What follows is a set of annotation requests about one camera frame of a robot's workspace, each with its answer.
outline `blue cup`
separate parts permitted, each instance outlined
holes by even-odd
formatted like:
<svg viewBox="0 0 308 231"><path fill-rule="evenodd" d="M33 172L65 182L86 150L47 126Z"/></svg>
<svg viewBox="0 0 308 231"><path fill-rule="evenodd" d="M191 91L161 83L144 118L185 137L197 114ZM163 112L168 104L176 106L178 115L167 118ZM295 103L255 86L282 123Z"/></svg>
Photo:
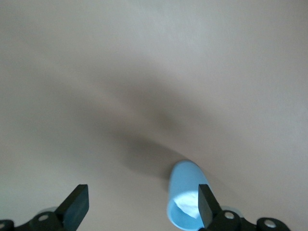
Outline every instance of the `blue cup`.
<svg viewBox="0 0 308 231"><path fill-rule="evenodd" d="M178 206L178 202L176 203L178 198L184 195L198 195L199 184L209 185L198 165L188 160L180 161L175 164L169 181L167 215L169 220L181 230L198 231L200 228L204 227L199 210L195 213L195 216L191 216L183 211L183 207L181 209Z"/></svg>

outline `light blue plastic cup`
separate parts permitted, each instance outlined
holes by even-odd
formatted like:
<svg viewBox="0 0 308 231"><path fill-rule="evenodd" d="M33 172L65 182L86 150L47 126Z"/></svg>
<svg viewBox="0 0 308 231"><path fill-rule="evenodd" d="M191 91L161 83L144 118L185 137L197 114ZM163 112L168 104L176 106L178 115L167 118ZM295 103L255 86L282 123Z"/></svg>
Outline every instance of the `light blue plastic cup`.
<svg viewBox="0 0 308 231"><path fill-rule="evenodd" d="M180 161L175 164L169 181L167 215L169 220L179 229L198 231L204 227L200 214L197 218L193 218L184 213L174 201L181 194L198 192L199 184L209 185L198 165L189 160Z"/></svg>

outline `gray surface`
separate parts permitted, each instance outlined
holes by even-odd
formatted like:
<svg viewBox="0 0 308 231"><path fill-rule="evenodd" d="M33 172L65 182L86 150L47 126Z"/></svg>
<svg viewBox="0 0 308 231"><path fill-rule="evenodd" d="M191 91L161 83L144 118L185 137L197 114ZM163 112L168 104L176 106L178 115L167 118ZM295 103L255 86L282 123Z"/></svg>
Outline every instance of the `gray surface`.
<svg viewBox="0 0 308 231"><path fill-rule="evenodd" d="M307 230L306 1L0 2L0 218L89 184L80 231L177 230L175 162Z"/></svg>

